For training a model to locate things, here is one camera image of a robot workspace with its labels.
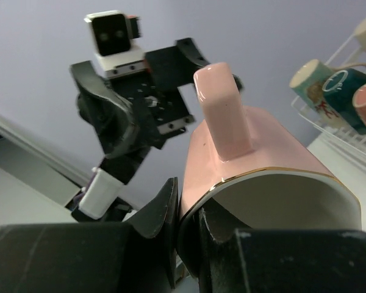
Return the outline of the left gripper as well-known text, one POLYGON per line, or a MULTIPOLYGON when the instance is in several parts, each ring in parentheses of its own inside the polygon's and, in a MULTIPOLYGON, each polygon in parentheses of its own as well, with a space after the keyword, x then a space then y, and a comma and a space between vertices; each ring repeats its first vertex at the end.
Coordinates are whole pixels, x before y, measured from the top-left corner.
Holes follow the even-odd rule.
POLYGON ((193 83, 195 71, 209 64, 192 38, 114 67, 111 77, 98 75, 90 61, 72 64, 79 115, 93 126, 106 158, 143 147, 161 149, 195 122, 179 88, 193 83))

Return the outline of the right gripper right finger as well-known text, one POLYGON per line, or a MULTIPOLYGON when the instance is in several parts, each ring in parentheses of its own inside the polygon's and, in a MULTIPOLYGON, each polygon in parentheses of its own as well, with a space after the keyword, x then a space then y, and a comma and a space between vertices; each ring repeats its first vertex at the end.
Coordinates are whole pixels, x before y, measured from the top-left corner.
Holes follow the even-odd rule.
POLYGON ((198 211, 200 292, 246 292, 235 231, 247 225, 222 206, 198 211))

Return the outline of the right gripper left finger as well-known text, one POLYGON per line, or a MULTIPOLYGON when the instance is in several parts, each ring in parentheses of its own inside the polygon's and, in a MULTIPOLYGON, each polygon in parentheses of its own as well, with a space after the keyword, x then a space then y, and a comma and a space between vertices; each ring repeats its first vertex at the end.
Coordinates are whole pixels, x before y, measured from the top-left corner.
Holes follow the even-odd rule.
POLYGON ((158 194, 126 221, 122 289, 175 288, 178 187, 177 177, 167 179, 158 194))

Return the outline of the light pink mug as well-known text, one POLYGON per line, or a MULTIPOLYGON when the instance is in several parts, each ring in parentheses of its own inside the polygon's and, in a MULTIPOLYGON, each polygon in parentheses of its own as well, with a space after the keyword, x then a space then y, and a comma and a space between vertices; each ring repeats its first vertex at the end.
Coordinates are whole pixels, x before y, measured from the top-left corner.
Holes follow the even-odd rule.
POLYGON ((357 197, 272 114, 243 105, 228 64, 196 70, 193 81, 204 120, 190 137, 177 245, 191 276, 193 219, 209 200, 251 228, 361 229, 357 197))

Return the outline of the floral beige mug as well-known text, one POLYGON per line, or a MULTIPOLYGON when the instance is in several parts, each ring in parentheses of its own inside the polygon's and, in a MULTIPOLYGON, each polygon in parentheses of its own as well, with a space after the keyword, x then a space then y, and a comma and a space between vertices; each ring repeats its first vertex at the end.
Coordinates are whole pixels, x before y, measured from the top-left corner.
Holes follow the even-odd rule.
POLYGON ((318 59, 304 64, 291 78, 289 87, 332 128, 347 126, 346 121, 325 101, 323 84, 335 71, 318 59))

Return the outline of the dark green mug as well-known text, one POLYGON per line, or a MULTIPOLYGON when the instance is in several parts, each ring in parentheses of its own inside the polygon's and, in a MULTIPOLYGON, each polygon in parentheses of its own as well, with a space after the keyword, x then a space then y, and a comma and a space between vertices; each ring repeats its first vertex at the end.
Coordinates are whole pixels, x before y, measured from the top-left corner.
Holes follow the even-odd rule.
POLYGON ((365 84, 365 73, 347 68, 335 72, 322 87, 325 101, 360 135, 366 135, 366 125, 353 106, 353 96, 365 84))

